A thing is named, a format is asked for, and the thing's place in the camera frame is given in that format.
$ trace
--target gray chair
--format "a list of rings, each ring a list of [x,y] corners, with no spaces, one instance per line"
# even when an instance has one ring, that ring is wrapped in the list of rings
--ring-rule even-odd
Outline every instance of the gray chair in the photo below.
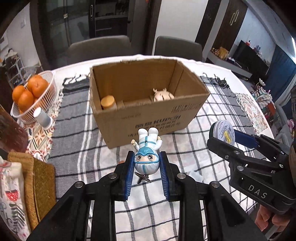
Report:
[[[130,40],[125,35],[99,37],[77,42],[70,45],[67,53],[68,64],[133,54]]]
[[[185,39],[159,36],[156,39],[154,55],[202,61],[202,46]]]
[[[275,108],[278,113],[277,118],[279,120],[279,124],[282,128],[274,139],[290,147],[293,144],[293,138],[291,137],[291,132],[287,124],[288,118],[280,105],[275,105]]]

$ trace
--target wooden figurine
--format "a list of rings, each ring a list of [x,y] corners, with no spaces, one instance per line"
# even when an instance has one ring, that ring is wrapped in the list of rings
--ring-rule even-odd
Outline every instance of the wooden figurine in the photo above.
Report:
[[[164,88],[161,91],[157,91],[156,89],[153,89],[154,94],[154,102],[157,101],[163,101],[163,100],[170,100],[174,99],[174,96]]]

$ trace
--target gray striped fabric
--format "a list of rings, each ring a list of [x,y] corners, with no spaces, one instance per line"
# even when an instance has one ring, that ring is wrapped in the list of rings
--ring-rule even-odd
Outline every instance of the gray striped fabric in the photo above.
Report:
[[[178,165],[181,172],[195,171],[204,182],[213,180],[231,193],[232,197],[248,212],[255,202],[229,186],[228,162],[207,149],[206,141],[211,125],[217,120],[227,119],[235,129],[255,134],[250,120],[240,109],[235,94],[217,82],[201,77],[211,92],[206,103],[190,124],[183,130],[161,136],[160,151],[166,151],[169,161]],[[98,181],[113,172],[132,145],[108,149],[96,125],[89,104],[89,90],[64,92],[57,118],[51,157],[48,163],[56,169],[57,199],[76,181],[85,183]],[[262,158],[261,154],[237,145],[245,155]],[[179,203],[165,200],[160,172],[150,175],[151,183],[137,184],[134,175],[131,195],[127,202],[115,203],[117,240],[177,240],[179,225]],[[204,239],[207,239],[205,214],[202,206]],[[90,209],[88,238],[96,224],[91,223],[93,203]]]

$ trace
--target white wire basket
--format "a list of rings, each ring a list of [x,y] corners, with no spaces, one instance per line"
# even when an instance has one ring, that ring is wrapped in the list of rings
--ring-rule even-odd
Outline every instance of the white wire basket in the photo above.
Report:
[[[57,86],[54,81],[54,74],[52,71],[47,70],[39,73],[43,79],[48,82],[48,87],[44,93],[38,98],[38,100],[24,113],[20,113],[17,103],[13,102],[12,108],[10,111],[11,116],[21,120],[24,124],[30,124],[36,120],[33,117],[33,113],[37,107],[41,107],[45,112],[48,111],[49,107],[52,105],[56,95],[57,95]]]

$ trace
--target white protective suit figurine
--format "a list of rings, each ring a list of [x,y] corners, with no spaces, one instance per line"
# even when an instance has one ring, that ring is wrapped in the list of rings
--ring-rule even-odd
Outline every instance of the white protective suit figurine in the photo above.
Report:
[[[135,169],[143,175],[150,175],[157,172],[159,168],[159,156],[157,150],[163,141],[158,136],[158,130],[154,127],[149,131],[139,129],[139,144],[132,140],[131,143],[137,150],[135,156]]]

